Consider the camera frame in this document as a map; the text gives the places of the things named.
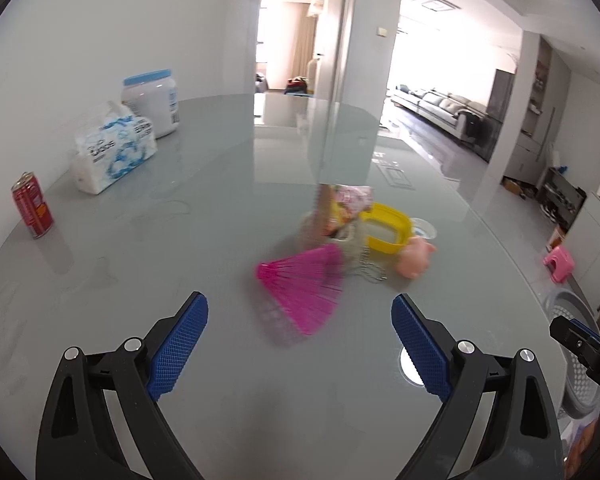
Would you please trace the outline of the pink pig toy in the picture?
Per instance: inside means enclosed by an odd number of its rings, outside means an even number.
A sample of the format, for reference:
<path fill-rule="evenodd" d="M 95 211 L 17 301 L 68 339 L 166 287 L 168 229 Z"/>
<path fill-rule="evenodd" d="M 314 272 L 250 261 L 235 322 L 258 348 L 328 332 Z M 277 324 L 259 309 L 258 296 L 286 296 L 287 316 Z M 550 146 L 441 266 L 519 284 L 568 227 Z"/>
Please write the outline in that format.
<path fill-rule="evenodd" d="M 437 247 L 426 238 L 410 237 L 398 252 L 396 272 L 408 280 L 419 278 L 429 268 L 430 256 L 436 251 Z"/>

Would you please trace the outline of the white cabinet counter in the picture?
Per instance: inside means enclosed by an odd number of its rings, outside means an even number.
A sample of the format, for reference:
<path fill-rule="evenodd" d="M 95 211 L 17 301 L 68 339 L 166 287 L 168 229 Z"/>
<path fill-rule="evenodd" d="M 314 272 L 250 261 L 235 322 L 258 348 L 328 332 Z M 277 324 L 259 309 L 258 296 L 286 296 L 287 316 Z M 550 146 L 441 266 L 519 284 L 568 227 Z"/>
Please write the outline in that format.
<path fill-rule="evenodd" d="M 588 194 L 564 240 L 574 261 L 573 279 L 591 307 L 600 305 L 600 199 Z"/>

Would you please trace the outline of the pink plastic stool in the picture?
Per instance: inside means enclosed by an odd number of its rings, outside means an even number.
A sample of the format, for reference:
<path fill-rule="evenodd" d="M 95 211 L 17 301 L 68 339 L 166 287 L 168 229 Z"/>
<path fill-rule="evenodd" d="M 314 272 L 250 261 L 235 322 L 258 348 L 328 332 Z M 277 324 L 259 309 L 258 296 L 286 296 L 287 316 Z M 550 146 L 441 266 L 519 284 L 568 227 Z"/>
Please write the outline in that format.
<path fill-rule="evenodd" d="M 562 245 L 553 248 L 543 259 L 543 264 L 550 270 L 550 279 L 556 284 L 565 283 L 576 266 L 570 252 Z"/>

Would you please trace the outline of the clear plastic cup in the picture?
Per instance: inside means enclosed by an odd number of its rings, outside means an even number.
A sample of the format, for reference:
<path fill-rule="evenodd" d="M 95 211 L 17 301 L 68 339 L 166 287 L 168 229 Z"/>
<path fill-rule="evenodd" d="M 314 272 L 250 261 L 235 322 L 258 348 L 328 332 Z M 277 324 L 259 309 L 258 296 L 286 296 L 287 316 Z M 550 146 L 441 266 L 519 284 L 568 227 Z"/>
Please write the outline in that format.
<path fill-rule="evenodd" d="M 437 229 L 427 220 L 422 218 L 411 218 L 411 222 L 414 236 L 419 236 L 424 240 L 434 240 L 437 237 Z"/>

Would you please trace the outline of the plush keychain toy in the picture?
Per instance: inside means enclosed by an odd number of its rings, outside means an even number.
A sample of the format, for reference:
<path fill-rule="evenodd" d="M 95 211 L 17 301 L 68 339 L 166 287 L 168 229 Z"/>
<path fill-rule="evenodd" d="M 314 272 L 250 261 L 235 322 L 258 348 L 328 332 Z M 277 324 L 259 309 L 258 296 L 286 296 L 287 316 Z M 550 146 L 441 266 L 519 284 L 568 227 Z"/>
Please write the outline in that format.
<path fill-rule="evenodd" d="M 384 267 L 370 260 L 367 232 L 362 221 L 352 221 L 340 228 L 332 237 L 332 244 L 340 249 L 345 274 L 362 276 L 372 283 L 387 279 Z"/>

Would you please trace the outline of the pink snack bag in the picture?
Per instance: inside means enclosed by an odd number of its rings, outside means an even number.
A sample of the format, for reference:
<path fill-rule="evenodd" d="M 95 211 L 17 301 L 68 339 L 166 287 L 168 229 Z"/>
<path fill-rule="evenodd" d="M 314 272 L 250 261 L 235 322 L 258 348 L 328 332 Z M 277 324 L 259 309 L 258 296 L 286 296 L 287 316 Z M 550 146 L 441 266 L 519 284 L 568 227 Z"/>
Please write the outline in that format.
<path fill-rule="evenodd" d="M 370 211 L 373 202 L 370 186 L 320 184 L 313 214 L 313 232 L 318 236 L 334 236 L 362 212 Z"/>

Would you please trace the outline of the white blue tissue pack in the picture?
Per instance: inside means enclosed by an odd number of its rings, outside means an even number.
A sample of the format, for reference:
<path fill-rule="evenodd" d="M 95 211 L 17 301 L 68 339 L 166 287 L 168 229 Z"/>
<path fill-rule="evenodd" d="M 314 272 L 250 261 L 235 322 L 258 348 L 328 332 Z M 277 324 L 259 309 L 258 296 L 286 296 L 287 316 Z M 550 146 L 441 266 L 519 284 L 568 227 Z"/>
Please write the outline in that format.
<path fill-rule="evenodd" d="M 83 193 L 100 194 L 157 153 L 152 122 L 122 103 L 103 102 L 74 125 L 71 173 Z"/>

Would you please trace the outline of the grey perforated laundry basket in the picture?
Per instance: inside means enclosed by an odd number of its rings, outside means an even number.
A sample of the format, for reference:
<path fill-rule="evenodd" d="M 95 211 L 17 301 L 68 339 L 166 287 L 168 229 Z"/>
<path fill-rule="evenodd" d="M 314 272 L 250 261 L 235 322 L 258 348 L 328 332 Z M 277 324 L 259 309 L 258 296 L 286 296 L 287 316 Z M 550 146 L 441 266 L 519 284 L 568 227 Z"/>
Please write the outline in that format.
<path fill-rule="evenodd" d="M 554 289 L 544 300 L 544 310 L 550 322 L 563 316 L 600 336 L 593 311 L 571 290 Z M 600 383 L 588 376 L 586 367 L 569 349 L 562 347 L 562 353 L 567 362 L 562 410 L 574 419 L 582 419 L 600 407 Z"/>

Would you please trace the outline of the grey sofa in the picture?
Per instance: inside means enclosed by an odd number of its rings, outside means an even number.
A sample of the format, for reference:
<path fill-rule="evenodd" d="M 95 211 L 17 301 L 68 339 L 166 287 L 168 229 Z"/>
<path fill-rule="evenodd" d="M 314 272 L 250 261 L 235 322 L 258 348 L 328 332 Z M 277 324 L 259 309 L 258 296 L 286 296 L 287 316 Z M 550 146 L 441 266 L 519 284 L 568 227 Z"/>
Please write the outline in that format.
<path fill-rule="evenodd" d="M 471 144 L 482 140 L 486 107 L 481 103 L 434 89 L 413 90 L 404 84 L 394 88 L 390 99 L 457 140 Z"/>

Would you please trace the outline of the red soda can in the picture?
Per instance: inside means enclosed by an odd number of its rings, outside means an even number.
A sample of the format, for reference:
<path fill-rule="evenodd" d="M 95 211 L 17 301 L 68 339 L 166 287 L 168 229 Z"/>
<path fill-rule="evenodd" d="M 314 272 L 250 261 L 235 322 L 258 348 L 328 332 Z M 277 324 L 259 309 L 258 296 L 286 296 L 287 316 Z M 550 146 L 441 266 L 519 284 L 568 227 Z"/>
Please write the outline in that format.
<path fill-rule="evenodd" d="M 39 238 L 50 230 L 54 219 L 33 172 L 24 172 L 14 183 L 12 198 L 24 225 L 34 238 Z"/>

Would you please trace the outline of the shoe rack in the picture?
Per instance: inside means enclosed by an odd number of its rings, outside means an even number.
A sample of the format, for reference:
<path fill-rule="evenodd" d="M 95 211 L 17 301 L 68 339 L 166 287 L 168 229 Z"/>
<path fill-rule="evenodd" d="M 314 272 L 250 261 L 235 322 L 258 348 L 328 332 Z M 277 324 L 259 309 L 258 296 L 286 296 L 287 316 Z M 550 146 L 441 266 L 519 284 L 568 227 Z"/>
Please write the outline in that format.
<path fill-rule="evenodd" d="M 567 234 L 586 200 L 586 192 L 571 184 L 558 169 L 548 168 L 536 200 L 547 217 Z"/>

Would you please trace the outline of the white jar blue lid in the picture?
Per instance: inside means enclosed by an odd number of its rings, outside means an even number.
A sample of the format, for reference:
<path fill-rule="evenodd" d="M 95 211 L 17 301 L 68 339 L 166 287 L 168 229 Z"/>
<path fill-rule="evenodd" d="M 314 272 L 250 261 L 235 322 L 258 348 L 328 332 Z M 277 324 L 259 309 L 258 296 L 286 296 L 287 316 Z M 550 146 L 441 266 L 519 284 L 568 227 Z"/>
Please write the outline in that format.
<path fill-rule="evenodd" d="M 153 70 L 125 78 L 121 102 L 135 115 L 152 122 L 156 139 L 174 133 L 180 124 L 178 85 L 172 70 Z"/>

